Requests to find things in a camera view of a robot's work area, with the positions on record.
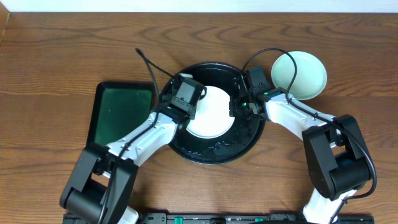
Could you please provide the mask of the mint plate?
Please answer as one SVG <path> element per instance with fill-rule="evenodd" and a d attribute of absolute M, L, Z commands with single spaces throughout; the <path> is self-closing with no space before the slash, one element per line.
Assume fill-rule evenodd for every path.
<path fill-rule="evenodd" d="M 325 89 L 328 79 L 325 66 L 310 53 L 292 51 L 289 54 L 297 65 L 297 75 L 289 92 L 298 100 L 309 100 L 318 96 Z M 287 89 L 294 71 L 291 58 L 287 54 L 281 55 L 271 69 L 272 83 L 275 87 Z"/>

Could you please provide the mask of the white plate green stain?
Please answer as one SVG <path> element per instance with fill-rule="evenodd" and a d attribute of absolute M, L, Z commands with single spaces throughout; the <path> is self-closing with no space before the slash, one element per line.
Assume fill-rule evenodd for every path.
<path fill-rule="evenodd" d="M 215 86 L 206 86 L 206 95 L 198 101 L 195 119 L 189 122 L 187 131 L 202 139 L 225 134 L 235 120 L 229 115 L 229 102 L 227 92 Z"/>

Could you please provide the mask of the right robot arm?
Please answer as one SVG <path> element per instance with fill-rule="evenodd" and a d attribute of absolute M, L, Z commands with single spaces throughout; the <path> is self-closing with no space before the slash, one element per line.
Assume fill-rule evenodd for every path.
<path fill-rule="evenodd" d="M 309 223 L 334 223 L 349 200 L 370 196 L 377 185 L 374 163 L 357 121 L 321 113 L 282 88 L 244 91 L 231 97 L 231 116 L 240 113 L 279 124 L 298 136 L 314 186 L 303 208 Z"/>

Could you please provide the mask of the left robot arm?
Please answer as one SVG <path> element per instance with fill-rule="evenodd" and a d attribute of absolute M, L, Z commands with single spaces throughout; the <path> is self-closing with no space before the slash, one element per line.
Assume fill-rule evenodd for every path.
<path fill-rule="evenodd" d="M 105 146 L 90 143 L 80 154 L 60 206 L 87 223 L 135 223 L 129 207 L 139 167 L 195 117 L 201 97 L 173 96 L 136 129 Z"/>

